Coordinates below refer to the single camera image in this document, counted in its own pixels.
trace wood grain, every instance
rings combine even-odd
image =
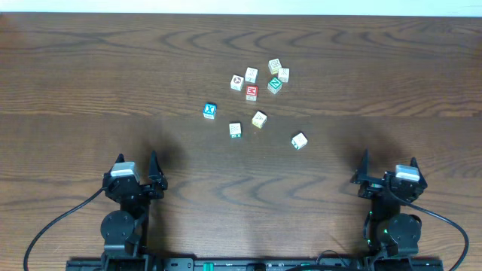
[[[0,269],[21,270],[34,235],[100,186],[119,153],[169,190],[150,246],[198,257],[306,257],[366,249],[370,208],[348,182],[365,148],[375,175],[417,157],[417,201],[461,224],[482,265],[482,20],[167,14],[0,16]],[[267,61],[291,69],[266,90]],[[229,90],[259,69],[256,103]],[[218,105],[216,119],[201,114]],[[263,129],[250,120],[267,112]],[[228,124],[243,123],[229,139]],[[308,145],[296,151],[291,136]],[[101,196],[47,231],[31,270],[98,257]],[[421,256],[446,268],[462,237],[425,215]]]

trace small cube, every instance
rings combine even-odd
[[[268,116],[261,113],[260,111],[256,112],[255,116],[253,117],[252,123],[257,128],[263,128],[263,125],[266,123]]]
[[[277,94],[278,91],[281,90],[282,85],[283,82],[281,82],[278,78],[274,77],[268,83],[268,90],[270,90],[273,94]]]
[[[279,71],[278,71],[278,79],[280,79],[281,82],[283,82],[283,83],[288,83],[289,69],[280,68]]]
[[[246,82],[256,83],[256,78],[258,77],[258,70],[254,68],[247,68],[246,75],[244,76]]]
[[[233,79],[231,80],[231,88],[233,90],[241,91],[241,89],[243,88],[243,82],[244,78],[242,78],[241,76],[233,75]]]
[[[256,102],[256,98],[258,97],[258,87],[256,86],[247,86],[246,87],[246,101],[254,101]]]
[[[241,123],[231,123],[229,125],[229,134],[232,139],[241,137]]]
[[[302,132],[300,132],[291,140],[291,143],[297,150],[299,150],[308,143],[308,139],[304,136]]]
[[[204,114],[205,118],[209,118],[209,119],[214,120],[214,116],[216,115],[216,105],[206,103],[206,105],[204,105],[203,114]]]
[[[271,74],[275,75],[276,73],[278,73],[278,70],[282,68],[281,62],[279,61],[279,59],[270,60],[268,62],[268,68],[270,68]]]

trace black metal frame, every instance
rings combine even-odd
[[[123,163],[122,154],[116,163]],[[415,158],[410,166],[418,168]],[[151,184],[139,184],[135,176],[112,177],[111,170],[104,174],[105,195],[120,204],[120,210],[104,218],[101,226],[105,251],[100,260],[69,260],[66,271],[286,271],[297,266],[342,266],[360,270],[416,270],[443,271],[442,261],[417,260],[422,221],[414,215],[400,213],[400,203],[392,198],[387,189],[402,199],[413,202],[427,183],[420,173],[418,182],[405,181],[386,172],[383,178],[368,175],[368,152],[365,151],[360,167],[351,182],[360,184],[358,196],[371,199],[372,209],[364,226],[364,237],[369,252],[363,257],[324,257],[319,263],[307,259],[193,259],[159,258],[148,253],[147,229],[149,205],[153,199],[162,199],[167,181],[157,162],[156,153],[151,154],[149,167]]]

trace white background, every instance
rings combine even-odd
[[[482,17],[482,0],[0,0],[0,11]]]

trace blue cube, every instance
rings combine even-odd
[[[210,118],[214,120],[214,116],[216,115],[216,105],[206,103],[206,105],[204,105],[203,114],[205,118]]]

